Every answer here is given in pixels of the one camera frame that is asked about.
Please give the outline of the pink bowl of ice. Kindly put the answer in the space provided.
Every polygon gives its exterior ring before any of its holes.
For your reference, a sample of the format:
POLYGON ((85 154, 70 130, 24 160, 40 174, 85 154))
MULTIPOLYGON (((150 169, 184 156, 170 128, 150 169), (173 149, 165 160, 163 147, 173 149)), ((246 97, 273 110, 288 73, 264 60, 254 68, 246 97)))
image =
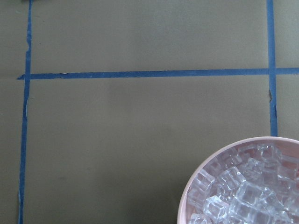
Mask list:
POLYGON ((296 224, 299 143, 256 137, 209 156, 190 177, 179 224, 296 224))

